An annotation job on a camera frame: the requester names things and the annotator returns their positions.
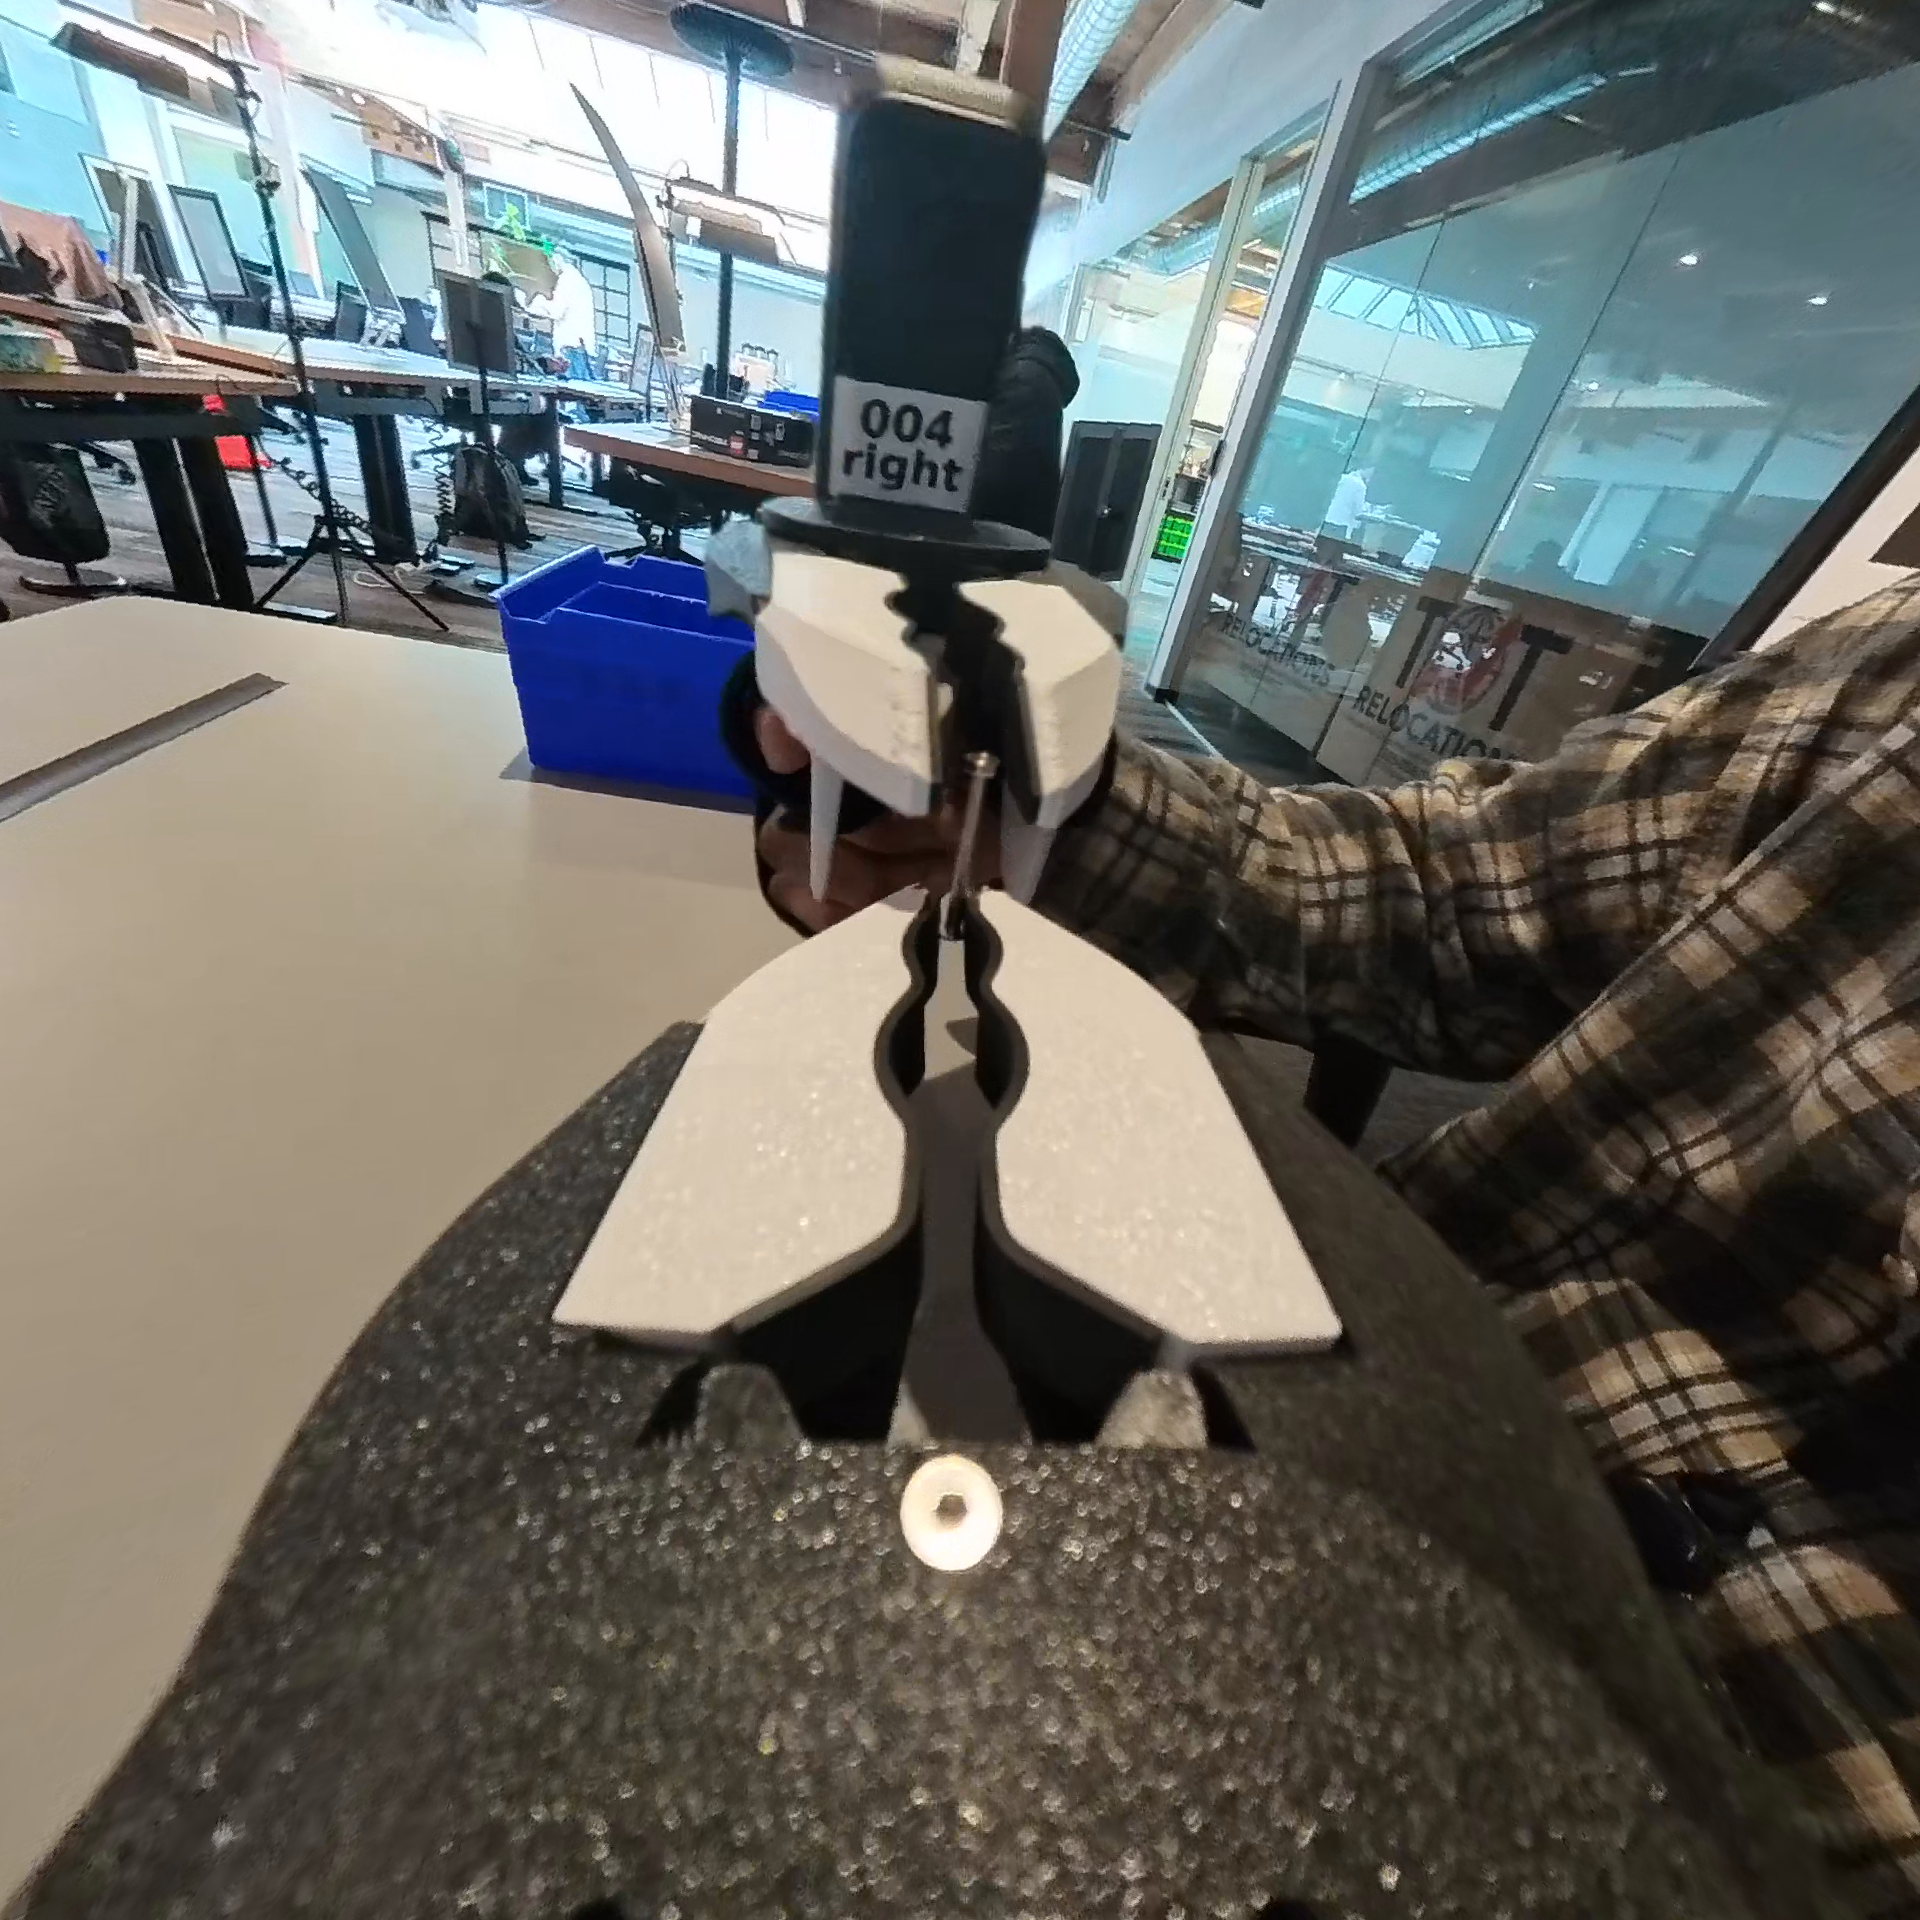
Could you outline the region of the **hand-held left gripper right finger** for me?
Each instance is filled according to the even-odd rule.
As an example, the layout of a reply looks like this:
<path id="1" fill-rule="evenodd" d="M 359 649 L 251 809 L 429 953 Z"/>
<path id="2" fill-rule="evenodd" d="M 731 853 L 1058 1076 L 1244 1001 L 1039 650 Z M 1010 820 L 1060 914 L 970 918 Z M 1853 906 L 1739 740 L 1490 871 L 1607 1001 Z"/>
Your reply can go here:
<path id="1" fill-rule="evenodd" d="M 980 895 L 975 926 L 1013 1252 L 1179 1358 L 1327 1352 L 1338 1310 L 1186 1014 L 1021 901 Z"/>

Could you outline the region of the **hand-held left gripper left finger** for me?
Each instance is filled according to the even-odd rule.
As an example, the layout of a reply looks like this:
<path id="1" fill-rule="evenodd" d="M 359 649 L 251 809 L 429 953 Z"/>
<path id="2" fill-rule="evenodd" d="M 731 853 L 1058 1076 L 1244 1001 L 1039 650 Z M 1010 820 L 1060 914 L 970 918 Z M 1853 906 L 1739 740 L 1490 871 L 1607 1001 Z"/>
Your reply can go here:
<path id="1" fill-rule="evenodd" d="M 552 1325 L 716 1352 L 899 1245 L 917 1218 L 930 897 L 907 887 L 708 1013 Z"/>

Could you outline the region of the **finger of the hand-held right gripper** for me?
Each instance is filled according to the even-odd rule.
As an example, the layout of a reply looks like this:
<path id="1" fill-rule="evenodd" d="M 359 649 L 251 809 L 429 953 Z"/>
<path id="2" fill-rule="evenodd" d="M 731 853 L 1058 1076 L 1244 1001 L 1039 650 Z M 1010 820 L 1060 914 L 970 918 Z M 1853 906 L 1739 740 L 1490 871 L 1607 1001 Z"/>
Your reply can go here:
<path id="1" fill-rule="evenodd" d="M 1021 573 L 970 582 L 967 607 L 988 623 L 967 692 L 971 740 L 999 760 L 999 881 L 1028 905 L 1109 762 L 1123 598 L 1088 573 Z"/>
<path id="2" fill-rule="evenodd" d="M 920 818 L 947 800 L 936 688 L 899 593 L 899 577 L 876 567 L 772 554 L 754 617 L 759 785 L 806 806 L 815 893 L 844 829 L 882 813 Z"/>

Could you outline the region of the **steel bolt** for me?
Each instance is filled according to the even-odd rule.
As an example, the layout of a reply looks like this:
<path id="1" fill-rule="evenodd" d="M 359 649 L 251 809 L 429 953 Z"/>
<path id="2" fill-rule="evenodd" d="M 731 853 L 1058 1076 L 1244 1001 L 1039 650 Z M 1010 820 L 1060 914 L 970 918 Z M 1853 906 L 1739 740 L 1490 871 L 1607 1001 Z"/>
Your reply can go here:
<path id="1" fill-rule="evenodd" d="M 975 897 L 975 854 L 980 844 L 980 826 L 988 813 L 988 800 L 999 772 L 999 758 L 991 752 L 970 752 L 964 758 L 964 805 L 958 826 L 951 885 L 942 906 L 942 938 L 955 944 L 964 937 L 970 910 Z"/>

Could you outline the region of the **blue plastic parts bin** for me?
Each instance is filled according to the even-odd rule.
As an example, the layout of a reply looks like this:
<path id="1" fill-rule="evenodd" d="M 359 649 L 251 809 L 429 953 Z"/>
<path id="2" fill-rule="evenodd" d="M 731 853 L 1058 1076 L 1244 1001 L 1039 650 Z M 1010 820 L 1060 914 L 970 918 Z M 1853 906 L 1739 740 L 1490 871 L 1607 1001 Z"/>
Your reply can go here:
<path id="1" fill-rule="evenodd" d="M 708 609 L 699 567 L 588 546 L 507 582 L 496 609 L 539 772 L 716 805 L 750 794 L 719 710 L 752 625 Z"/>

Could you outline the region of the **person's right hand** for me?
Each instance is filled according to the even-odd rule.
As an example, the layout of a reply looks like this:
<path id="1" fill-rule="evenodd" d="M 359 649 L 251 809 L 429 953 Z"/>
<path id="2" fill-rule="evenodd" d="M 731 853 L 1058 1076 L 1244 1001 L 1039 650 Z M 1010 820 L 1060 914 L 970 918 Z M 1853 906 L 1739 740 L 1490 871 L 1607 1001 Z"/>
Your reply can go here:
<path id="1" fill-rule="evenodd" d="M 774 916 L 808 938 L 903 889 L 948 890 L 967 837 L 967 800 L 942 800 L 932 813 L 882 813 L 844 829 L 831 845 L 823 890 L 808 881 L 806 806 L 790 809 L 771 793 L 757 798 L 754 871 Z M 1037 829 L 1007 825 L 983 805 L 971 844 L 973 887 L 999 887 L 1021 901 L 1039 889 L 1052 844 Z"/>

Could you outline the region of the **tilted black light panel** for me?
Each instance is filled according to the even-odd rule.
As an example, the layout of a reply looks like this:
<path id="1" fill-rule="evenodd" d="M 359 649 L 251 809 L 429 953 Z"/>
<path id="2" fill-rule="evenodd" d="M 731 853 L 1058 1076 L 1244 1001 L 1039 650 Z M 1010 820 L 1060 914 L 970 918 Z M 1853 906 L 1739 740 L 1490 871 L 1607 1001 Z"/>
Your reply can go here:
<path id="1" fill-rule="evenodd" d="M 674 244 L 747 257 L 771 269 L 803 269 L 780 207 L 688 176 L 663 181 L 666 232 Z"/>

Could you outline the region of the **black equipment box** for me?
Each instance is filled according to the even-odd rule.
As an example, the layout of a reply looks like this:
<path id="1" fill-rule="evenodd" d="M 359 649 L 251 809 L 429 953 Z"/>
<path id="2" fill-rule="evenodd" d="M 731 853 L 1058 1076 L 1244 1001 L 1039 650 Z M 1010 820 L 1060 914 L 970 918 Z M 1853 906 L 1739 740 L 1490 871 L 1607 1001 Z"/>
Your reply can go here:
<path id="1" fill-rule="evenodd" d="M 706 393 L 694 393 L 688 402 L 688 441 L 742 464 L 814 465 L 815 437 L 815 413 Z"/>

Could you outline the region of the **curved white panel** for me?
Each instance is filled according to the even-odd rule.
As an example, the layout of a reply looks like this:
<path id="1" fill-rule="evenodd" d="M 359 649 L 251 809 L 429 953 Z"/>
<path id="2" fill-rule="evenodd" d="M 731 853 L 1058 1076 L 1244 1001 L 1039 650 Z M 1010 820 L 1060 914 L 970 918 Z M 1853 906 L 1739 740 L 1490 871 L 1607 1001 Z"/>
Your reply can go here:
<path id="1" fill-rule="evenodd" d="M 646 329 L 652 330 L 654 344 L 659 346 L 660 357 L 678 361 L 685 351 L 685 329 L 682 312 L 682 288 L 674 273 L 674 261 L 666 241 L 666 232 L 634 166 L 616 146 L 616 138 L 606 116 L 591 104 L 591 101 L 586 96 L 586 92 L 580 92 L 578 84 L 572 81 L 568 88 L 578 108 L 582 110 L 582 116 L 604 157 L 608 159 L 608 169 L 612 172 L 620 194 L 629 207 L 635 263 L 639 269 L 643 304 L 650 324 Z"/>

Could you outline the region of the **black floor lamp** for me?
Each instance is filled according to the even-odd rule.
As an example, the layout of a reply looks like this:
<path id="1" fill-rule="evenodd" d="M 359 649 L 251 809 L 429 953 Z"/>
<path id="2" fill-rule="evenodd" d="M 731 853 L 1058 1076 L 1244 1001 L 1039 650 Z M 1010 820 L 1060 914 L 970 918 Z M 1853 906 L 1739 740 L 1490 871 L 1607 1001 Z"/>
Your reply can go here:
<path id="1" fill-rule="evenodd" d="M 738 194 L 742 81 L 786 80 L 794 69 L 794 54 L 786 41 L 765 23 L 716 5 L 677 5 L 672 7 L 669 25 L 694 57 L 712 64 L 724 77 L 723 166 L 718 186 Z M 719 400 L 733 397 L 733 261 L 733 256 L 718 256 L 712 359 L 711 369 L 703 374 L 703 393 Z"/>

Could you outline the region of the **dark backpack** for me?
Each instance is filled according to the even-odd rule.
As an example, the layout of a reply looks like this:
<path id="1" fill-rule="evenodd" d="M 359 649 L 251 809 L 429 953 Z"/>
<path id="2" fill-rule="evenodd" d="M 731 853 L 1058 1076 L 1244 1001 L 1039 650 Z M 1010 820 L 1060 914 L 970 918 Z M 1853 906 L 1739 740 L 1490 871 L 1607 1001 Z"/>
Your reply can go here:
<path id="1" fill-rule="evenodd" d="M 480 544 L 528 546 L 532 541 L 520 470 L 501 447 L 456 441 L 444 447 L 439 533 Z"/>

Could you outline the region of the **black monitor on pole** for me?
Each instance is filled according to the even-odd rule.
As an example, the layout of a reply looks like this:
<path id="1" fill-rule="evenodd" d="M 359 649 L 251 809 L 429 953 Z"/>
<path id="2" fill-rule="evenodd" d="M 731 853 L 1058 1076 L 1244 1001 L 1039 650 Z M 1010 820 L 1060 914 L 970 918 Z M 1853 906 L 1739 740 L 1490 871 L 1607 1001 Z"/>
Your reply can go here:
<path id="1" fill-rule="evenodd" d="M 470 374 L 468 441 L 502 450 L 493 423 L 493 394 L 515 373 L 509 286 L 496 276 L 447 272 L 440 279 L 440 320 L 447 366 Z M 470 601 L 491 601 L 511 582 L 511 548 L 506 544 L 491 548 L 493 567 L 480 567 L 464 588 Z"/>

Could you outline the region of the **long wooden desk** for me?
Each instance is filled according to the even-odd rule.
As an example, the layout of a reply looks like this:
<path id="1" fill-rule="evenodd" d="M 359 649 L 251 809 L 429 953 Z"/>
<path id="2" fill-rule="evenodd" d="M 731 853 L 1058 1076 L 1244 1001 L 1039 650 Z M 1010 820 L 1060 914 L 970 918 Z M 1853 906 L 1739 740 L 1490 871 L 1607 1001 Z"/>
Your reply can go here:
<path id="1" fill-rule="evenodd" d="M 216 441 L 253 437 L 266 404 L 295 394 L 296 384 L 279 367 L 152 351 L 134 351 L 131 367 L 90 367 L 61 340 L 53 367 L 3 373 L 3 446 L 128 446 L 173 598 L 253 612 L 248 535 Z"/>

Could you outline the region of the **wooden support post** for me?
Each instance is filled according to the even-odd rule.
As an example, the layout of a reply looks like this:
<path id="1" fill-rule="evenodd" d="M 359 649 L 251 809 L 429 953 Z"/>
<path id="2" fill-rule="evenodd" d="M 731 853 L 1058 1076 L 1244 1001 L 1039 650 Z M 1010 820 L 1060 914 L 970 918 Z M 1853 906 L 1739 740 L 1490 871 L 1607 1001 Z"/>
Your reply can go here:
<path id="1" fill-rule="evenodd" d="M 999 80 L 1031 102 L 1039 129 L 1068 5 L 1014 2 L 1004 41 Z"/>

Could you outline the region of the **silver ventilation duct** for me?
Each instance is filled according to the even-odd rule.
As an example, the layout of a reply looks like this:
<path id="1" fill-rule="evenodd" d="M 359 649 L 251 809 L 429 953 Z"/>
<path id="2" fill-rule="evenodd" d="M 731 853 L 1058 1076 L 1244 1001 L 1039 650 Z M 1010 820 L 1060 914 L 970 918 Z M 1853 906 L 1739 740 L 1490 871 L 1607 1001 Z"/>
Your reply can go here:
<path id="1" fill-rule="evenodd" d="M 1042 110 L 1044 138 L 1063 132 L 1091 136 L 1114 132 L 1114 88 L 1117 84 L 1099 74 L 1111 57 L 1123 49 L 1141 9 L 1141 2 L 1069 2 L 1064 7 Z"/>

